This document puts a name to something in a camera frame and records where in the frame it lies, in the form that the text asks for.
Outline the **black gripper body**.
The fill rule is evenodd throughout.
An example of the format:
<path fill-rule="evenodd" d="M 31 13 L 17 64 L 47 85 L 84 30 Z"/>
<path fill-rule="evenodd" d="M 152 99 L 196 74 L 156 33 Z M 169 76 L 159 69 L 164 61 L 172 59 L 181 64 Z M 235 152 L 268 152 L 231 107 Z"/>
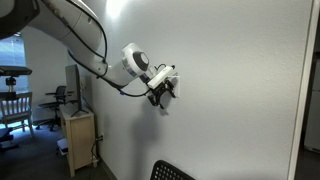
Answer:
<path fill-rule="evenodd" d="M 148 100 L 153 106 L 159 106 L 161 96 L 166 92 L 167 88 L 164 83 L 161 83 L 158 87 L 151 90 L 151 93 L 148 95 Z"/>

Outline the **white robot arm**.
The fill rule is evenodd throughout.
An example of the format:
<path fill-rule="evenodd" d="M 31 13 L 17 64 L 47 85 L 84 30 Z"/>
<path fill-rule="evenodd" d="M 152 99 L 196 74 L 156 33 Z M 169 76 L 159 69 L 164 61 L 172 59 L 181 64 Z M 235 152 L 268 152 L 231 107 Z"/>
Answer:
<path fill-rule="evenodd" d="M 135 43 L 122 49 L 123 58 L 109 63 L 98 48 L 107 45 L 106 33 L 96 14 L 82 0 L 0 0 L 0 39 L 30 26 L 55 38 L 68 49 L 71 58 L 96 77 L 122 91 L 139 78 L 147 86 L 144 95 L 154 106 L 161 96 L 174 92 L 170 78 L 174 66 L 152 67 Z"/>

